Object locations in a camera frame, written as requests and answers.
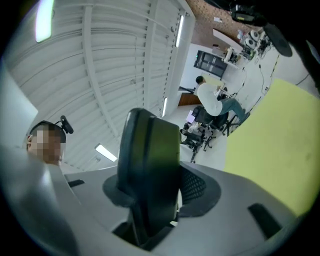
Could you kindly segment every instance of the ceiling beam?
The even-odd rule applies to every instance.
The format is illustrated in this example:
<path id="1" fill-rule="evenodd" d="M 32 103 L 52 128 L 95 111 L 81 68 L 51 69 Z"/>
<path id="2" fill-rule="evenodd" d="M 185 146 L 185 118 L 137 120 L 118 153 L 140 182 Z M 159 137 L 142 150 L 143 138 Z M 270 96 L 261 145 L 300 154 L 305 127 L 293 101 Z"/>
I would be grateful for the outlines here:
<path id="1" fill-rule="evenodd" d="M 149 12 L 149 20 L 146 30 L 145 39 L 145 53 L 144 53 L 144 66 L 143 66 L 143 89 L 144 89 L 144 108 L 149 110 L 150 97 L 149 88 L 151 82 L 151 64 L 152 64 L 152 49 L 153 42 L 156 34 L 157 24 L 154 22 L 157 15 L 158 0 L 153 0 Z"/>
<path id="2" fill-rule="evenodd" d="M 82 37 L 83 37 L 83 53 L 84 62 L 89 77 L 89 82 L 93 89 L 94 96 L 97 103 L 101 109 L 104 119 L 106 120 L 108 126 L 110 126 L 111 131 L 115 138 L 118 140 L 119 133 L 118 130 L 111 119 L 111 116 L 107 110 L 105 101 L 102 98 L 101 91 L 99 88 L 99 83 L 96 77 L 96 71 L 94 66 L 94 58 L 92 56 L 92 45 L 91 45 L 91 19 L 92 19 L 92 6 L 86 6 L 84 8 L 83 21 L 82 21 Z"/>

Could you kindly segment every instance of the white floor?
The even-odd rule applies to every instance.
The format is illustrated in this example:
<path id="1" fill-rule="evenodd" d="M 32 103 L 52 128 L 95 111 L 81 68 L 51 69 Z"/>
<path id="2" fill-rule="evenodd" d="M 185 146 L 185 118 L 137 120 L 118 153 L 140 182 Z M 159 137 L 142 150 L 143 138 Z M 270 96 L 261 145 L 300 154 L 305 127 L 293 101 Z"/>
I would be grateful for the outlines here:
<path id="1" fill-rule="evenodd" d="M 238 92 L 236 99 L 247 111 L 251 110 L 261 97 L 256 106 L 259 105 L 266 93 L 268 93 L 268 88 L 270 88 L 274 79 L 283 79 L 296 85 L 308 74 L 300 57 L 294 50 L 293 56 L 288 58 L 279 55 L 275 48 L 271 48 L 263 59 L 254 58 L 251 61 L 243 61 L 241 67 L 244 67 L 244 70 L 228 66 L 222 81 L 228 88 L 229 93 Z M 310 76 L 298 86 L 320 99 L 315 83 Z M 184 123 L 187 122 L 186 117 L 189 111 L 193 110 L 194 107 L 194 105 L 178 107 L 172 115 L 165 117 L 165 119 L 182 128 Z M 200 148 L 194 160 L 196 164 L 223 170 L 226 161 L 227 136 L 223 136 L 220 132 L 217 132 L 215 136 L 217 138 L 210 144 L 212 148 L 207 148 L 206 152 L 203 151 L 203 148 Z M 185 145 L 181 145 L 180 160 L 189 162 L 191 156 L 192 150 Z"/>

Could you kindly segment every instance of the man sitting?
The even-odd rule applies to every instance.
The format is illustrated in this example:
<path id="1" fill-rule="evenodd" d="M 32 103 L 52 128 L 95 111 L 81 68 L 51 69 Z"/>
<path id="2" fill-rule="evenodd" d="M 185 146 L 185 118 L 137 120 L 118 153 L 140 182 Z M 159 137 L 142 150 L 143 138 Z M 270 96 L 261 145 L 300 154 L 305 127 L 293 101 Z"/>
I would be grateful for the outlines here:
<path id="1" fill-rule="evenodd" d="M 249 117 L 250 113 L 245 114 L 246 110 L 241 107 L 236 99 L 224 98 L 217 100 L 215 95 L 216 87 L 206 83 L 203 76 L 198 76 L 195 81 L 198 84 L 196 94 L 209 115 L 216 117 L 232 110 L 241 123 Z"/>

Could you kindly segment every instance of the ceiling light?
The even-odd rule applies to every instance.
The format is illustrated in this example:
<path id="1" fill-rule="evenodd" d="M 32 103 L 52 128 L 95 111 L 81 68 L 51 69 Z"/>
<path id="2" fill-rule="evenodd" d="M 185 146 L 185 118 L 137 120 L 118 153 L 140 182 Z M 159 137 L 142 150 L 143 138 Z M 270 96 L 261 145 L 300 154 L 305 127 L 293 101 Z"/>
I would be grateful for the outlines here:
<path id="1" fill-rule="evenodd" d="M 166 113 L 166 107 L 167 107 L 167 97 L 164 98 L 164 103 L 163 103 L 163 110 L 162 110 L 162 117 L 165 116 L 165 113 Z"/>
<path id="2" fill-rule="evenodd" d="M 101 155 L 108 158 L 112 162 L 115 162 L 118 158 L 114 156 L 112 153 L 110 153 L 104 146 L 101 144 L 98 144 L 95 148 L 96 151 L 98 151 Z"/>
<path id="3" fill-rule="evenodd" d="M 37 43 L 51 36 L 51 20 L 54 0 L 40 0 L 35 21 L 35 41 Z"/>
<path id="4" fill-rule="evenodd" d="M 176 36 L 176 40 L 175 40 L 175 46 L 179 47 L 179 43 L 180 43 L 180 38 L 181 38 L 181 31 L 182 31 L 182 26 L 184 24 L 184 16 L 181 15 L 180 16 L 180 21 L 179 21 L 179 28 L 178 28 L 178 33 Z"/>

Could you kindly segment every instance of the yellow panel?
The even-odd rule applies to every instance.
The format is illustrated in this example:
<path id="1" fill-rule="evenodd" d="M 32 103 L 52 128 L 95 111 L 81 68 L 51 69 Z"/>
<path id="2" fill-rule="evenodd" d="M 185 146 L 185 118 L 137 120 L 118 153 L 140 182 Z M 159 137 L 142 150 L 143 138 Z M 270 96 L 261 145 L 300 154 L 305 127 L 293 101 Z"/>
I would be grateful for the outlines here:
<path id="1" fill-rule="evenodd" d="M 202 73 L 201 76 L 203 76 L 203 78 L 205 79 L 207 84 L 213 85 L 213 86 L 224 86 L 224 83 L 208 74 Z"/>
<path id="2" fill-rule="evenodd" d="M 228 137 L 225 171 L 254 181 L 297 216 L 305 213 L 320 188 L 319 111 L 319 99 L 275 80 Z"/>

